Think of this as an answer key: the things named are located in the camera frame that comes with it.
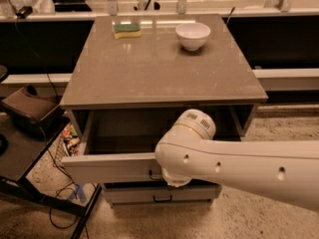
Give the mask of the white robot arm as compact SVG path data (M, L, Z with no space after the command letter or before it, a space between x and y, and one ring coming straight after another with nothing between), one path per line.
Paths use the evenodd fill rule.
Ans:
M187 110L158 142L155 154L169 185L193 179L319 210L319 141L215 140L212 118Z

